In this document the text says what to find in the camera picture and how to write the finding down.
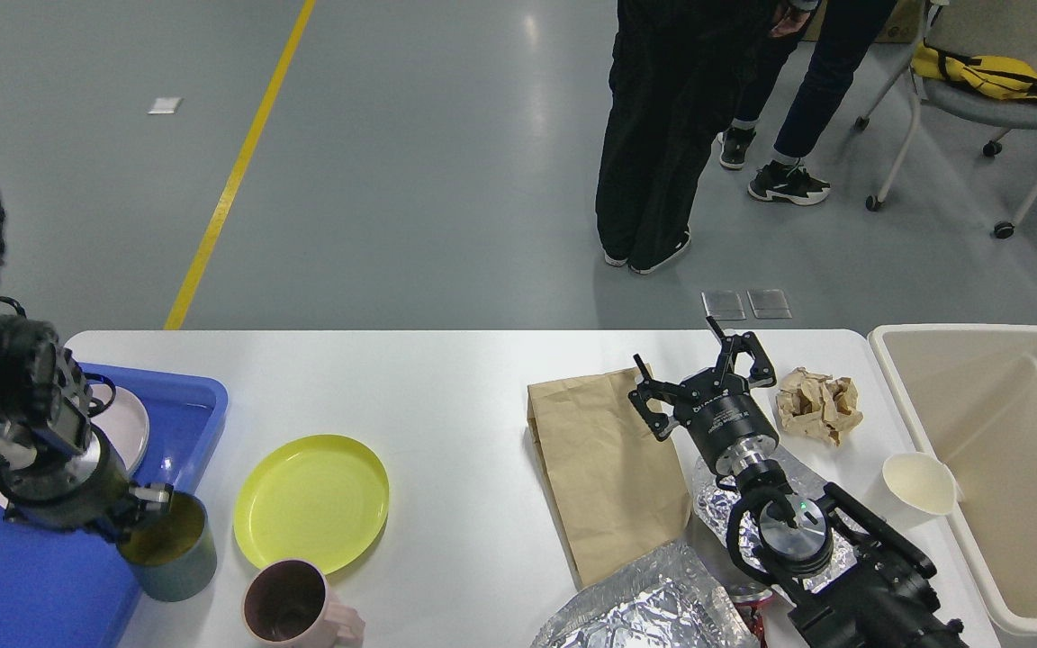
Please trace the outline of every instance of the yellow plate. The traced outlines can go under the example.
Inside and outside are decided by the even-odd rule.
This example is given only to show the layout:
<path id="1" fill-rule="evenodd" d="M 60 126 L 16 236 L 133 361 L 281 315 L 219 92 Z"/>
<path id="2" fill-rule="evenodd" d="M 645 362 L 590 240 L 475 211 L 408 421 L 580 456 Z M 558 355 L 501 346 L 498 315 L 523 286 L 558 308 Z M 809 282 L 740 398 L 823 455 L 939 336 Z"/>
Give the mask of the yellow plate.
<path id="1" fill-rule="evenodd" d="M 337 434 L 293 440 L 243 483 L 234 537 L 256 567 L 302 558 L 329 574 L 379 537 L 390 498 L 386 469 L 369 447 Z"/>

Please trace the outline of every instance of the white plastic bin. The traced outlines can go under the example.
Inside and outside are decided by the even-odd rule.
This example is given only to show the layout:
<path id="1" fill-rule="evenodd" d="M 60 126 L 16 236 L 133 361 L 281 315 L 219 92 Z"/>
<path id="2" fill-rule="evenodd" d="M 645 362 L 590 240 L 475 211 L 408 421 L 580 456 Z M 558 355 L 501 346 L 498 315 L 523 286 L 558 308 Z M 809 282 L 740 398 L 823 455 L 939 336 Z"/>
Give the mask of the white plastic bin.
<path id="1" fill-rule="evenodd" d="M 950 515 L 991 619 L 1037 635 L 1037 327 L 879 327 L 870 343 L 918 450 L 954 473 Z"/>

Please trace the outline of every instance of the person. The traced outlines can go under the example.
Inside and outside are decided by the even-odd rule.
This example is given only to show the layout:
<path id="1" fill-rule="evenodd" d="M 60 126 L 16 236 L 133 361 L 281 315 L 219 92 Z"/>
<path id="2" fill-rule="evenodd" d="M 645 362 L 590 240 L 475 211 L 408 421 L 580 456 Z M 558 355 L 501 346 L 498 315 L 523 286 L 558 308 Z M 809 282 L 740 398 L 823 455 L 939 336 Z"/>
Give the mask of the person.
<path id="1" fill-rule="evenodd" d="M 699 176 L 758 45 L 802 29 L 816 3 L 618 0 L 594 200 L 606 262 L 649 275 L 686 250 Z"/>
<path id="2" fill-rule="evenodd" d="M 856 78 L 856 68 L 891 17 L 894 4 L 896 0 L 829 0 L 810 67 L 779 129 L 773 160 L 747 186 L 750 197 L 795 205 L 826 200 L 831 185 L 812 176 L 803 159 L 814 150 L 823 129 L 835 116 Z M 800 30 L 770 37 L 760 46 L 756 78 L 741 93 L 731 128 L 717 137 L 723 146 L 720 164 L 724 168 L 736 171 L 746 165 L 747 148 L 754 140 L 762 107 L 802 37 Z"/>

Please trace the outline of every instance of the gray floor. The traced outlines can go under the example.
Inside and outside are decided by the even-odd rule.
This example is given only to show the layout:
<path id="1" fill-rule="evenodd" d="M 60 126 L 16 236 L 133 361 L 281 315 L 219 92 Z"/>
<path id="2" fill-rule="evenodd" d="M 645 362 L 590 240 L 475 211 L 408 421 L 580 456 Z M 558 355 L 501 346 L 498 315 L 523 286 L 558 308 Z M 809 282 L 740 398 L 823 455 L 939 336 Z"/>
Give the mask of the gray floor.
<path id="1" fill-rule="evenodd" d="M 63 337 L 157 329 L 218 201 L 301 3 L 0 3 L 1 291 Z M 987 139 L 927 111 L 879 214 L 906 107 L 849 128 L 904 50 L 877 46 L 809 161 L 817 208 L 749 200 L 754 169 L 708 166 L 682 261 L 604 265 L 593 189 L 610 108 L 612 0 L 320 0 L 186 327 L 702 327 L 701 290 L 782 288 L 793 319 L 1037 325 L 1037 204 L 992 223 L 1037 169 L 1037 134 Z M 803 46 L 775 90 L 768 151 Z M 175 116 L 147 116 L 158 95 Z"/>

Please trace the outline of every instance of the blue tray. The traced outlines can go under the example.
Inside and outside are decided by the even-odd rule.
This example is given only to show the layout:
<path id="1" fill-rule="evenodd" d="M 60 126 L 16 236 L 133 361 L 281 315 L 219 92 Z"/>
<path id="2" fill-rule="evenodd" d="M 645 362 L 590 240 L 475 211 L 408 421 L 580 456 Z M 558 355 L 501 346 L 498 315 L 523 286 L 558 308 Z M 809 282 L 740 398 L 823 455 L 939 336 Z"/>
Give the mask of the blue tray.
<path id="1" fill-rule="evenodd" d="M 194 492 L 222 434 L 226 387 L 118 366 L 83 369 L 105 374 L 146 406 L 151 433 L 135 480 Z M 11 524 L 0 509 L 0 647 L 113 647 L 139 594 L 118 551 L 102 538 Z"/>

